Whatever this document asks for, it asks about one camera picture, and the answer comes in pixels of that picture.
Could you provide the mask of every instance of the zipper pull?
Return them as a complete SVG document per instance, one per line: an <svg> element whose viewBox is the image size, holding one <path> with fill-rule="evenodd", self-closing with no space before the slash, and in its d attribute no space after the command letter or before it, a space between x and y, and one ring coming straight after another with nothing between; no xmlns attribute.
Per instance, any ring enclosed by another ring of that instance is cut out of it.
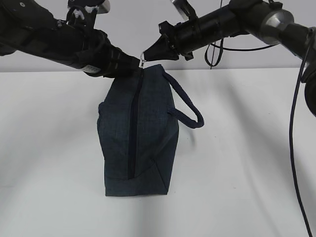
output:
<svg viewBox="0 0 316 237"><path fill-rule="evenodd" d="M141 69L144 69L144 64L146 62L146 60L144 59L144 52L142 52L142 54L140 55L140 60L141 60Z"/></svg>

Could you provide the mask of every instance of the dark blue bag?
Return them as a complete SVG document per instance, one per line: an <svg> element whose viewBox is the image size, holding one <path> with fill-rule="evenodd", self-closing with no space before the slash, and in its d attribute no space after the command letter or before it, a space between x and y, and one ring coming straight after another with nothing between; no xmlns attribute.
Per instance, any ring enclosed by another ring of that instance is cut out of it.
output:
<svg viewBox="0 0 316 237"><path fill-rule="evenodd" d="M194 111L197 122L175 108L169 84ZM105 158L106 196L168 193L178 120L190 128L204 126L201 113L161 65L114 80L99 105L97 123Z"/></svg>

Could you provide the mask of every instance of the zipper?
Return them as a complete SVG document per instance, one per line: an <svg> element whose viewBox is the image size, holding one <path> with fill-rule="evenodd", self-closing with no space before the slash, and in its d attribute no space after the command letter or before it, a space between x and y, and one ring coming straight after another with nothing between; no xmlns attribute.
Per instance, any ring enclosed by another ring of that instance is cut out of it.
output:
<svg viewBox="0 0 316 237"><path fill-rule="evenodd" d="M128 141L128 170L127 170L128 179L135 178L139 97L140 97L140 91L143 86L143 79L144 79L144 69L141 69L140 79L137 84L136 92L132 100L131 111L130 111L129 141Z"/></svg>

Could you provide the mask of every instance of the bag handle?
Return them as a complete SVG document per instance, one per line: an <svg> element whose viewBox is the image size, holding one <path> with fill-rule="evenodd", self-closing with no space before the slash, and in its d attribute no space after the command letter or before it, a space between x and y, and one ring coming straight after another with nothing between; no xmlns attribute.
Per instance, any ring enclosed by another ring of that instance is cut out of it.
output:
<svg viewBox="0 0 316 237"><path fill-rule="evenodd" d="M182 122L184 125L186 125L189 128L200 128L204 126L204 119L200 111L194 106L191 99L188 97L186 92L183 90L183 88L180 86L180 84L177 82L175 78L173 78L171 75L169 75L166 72L163 72L163 77L167 79L167 81L170 83L172 88L177 92L177 94L181 97L181 99L186 103L187 106L196 114L197 121L194 121L190 119L188 116L186 116L183 112L177 110L176 108L170 108L168 109L168 113L176 117L180 122Z"/></svg>

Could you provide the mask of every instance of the white table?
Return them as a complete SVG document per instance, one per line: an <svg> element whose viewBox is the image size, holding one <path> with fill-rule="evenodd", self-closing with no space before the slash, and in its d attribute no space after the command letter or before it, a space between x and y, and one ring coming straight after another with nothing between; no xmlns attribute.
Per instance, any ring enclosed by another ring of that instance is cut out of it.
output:
<svg viewBox="0 0 316 237"><path fill-rule="evenodd" d="M288 145L298 69L170 73L206 125L181 125L167 196L130 198L104 196L96 120L112 80L0 74L0 236L307 236ZM294 143L316 235L316 118L303 90ZM177 96L175 103L193 116Z"/></svg>

